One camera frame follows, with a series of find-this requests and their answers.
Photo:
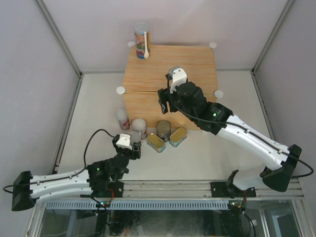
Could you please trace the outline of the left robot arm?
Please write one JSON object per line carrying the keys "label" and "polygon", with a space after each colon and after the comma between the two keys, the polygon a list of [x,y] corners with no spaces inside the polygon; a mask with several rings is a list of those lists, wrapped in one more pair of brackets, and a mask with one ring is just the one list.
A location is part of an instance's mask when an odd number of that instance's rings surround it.
{"label": "left robot arm", "polygon": [[33,175],[24,171],[13,182],[12,211],[31,209],[37,202],[70,196],[110,197],[109,191],[121,197],[121,179],[129,172],[130,160],[141,157],[141,142],[124,146],[121,137],[113,139],[116,155],[87,167],[61,174]]}

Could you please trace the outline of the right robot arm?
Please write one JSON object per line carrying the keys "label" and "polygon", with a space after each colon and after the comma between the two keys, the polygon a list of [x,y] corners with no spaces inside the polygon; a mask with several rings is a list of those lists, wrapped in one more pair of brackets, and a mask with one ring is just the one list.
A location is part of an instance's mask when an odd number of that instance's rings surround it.
{"label": "right robot arm", "polygon": [[181,112],[201,130],[230,140],[251,152],[262,165],[248,170],[234,170],[226,181],[232,197],[251,188],[267,186],[285,192],[296,168],[302,149],[280,144],[243,122],[230,109],[216,102],[208,102],[202,89],[191,81],[158,90],[158,102],[163,114]]}

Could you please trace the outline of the white lid can colourful label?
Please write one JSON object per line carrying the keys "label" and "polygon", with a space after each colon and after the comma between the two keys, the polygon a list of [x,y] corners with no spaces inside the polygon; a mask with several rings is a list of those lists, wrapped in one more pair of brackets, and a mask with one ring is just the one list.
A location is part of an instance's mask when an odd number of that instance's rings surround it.
{"label": "white lid can colourful label", "polygon": [[132,146],[134,145],[134,143],[141,142],[141,135],[139,134],[139,132],[137,132],[137,131],[130,131],[129,135],[130,135],[130,143],[131,143]]}

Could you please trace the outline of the tall can with spoon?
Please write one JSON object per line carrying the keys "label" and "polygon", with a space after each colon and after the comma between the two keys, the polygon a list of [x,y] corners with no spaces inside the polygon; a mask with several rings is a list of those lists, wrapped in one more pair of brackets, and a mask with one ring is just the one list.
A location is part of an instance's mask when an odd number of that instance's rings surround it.
{"label": "tall can with spoon", "polygon": [[138,23],[134,26],[136,40],[136,55],[141,59],[150,56],[150,27],[146,23]]}

